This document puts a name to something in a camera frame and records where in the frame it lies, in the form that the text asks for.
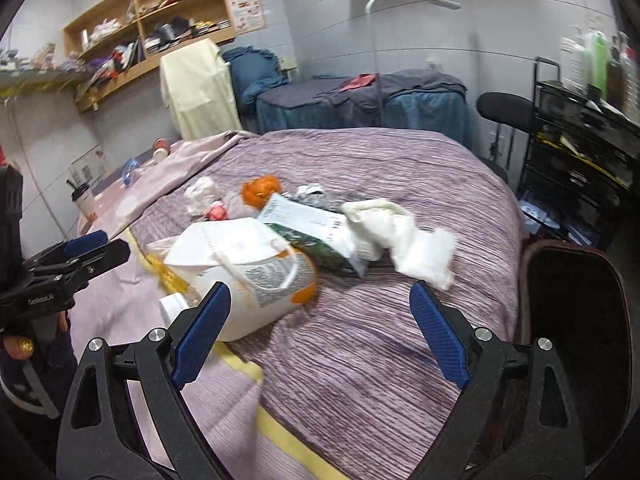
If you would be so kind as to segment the left hand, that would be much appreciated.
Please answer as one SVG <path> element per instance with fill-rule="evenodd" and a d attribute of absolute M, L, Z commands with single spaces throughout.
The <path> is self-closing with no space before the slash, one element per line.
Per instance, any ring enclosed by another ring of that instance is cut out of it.
<path fill-rule="evenodd" d="M 68 330 L 67 312 L 58 312 L 56 318 L 58 323 L 58 332 L 66 332 Z M 34 343 L 26 336 L 1 334 L 1 349 L 4 350 L 10 358 L 17 361 L 29 359 L 34 353 Z"/>

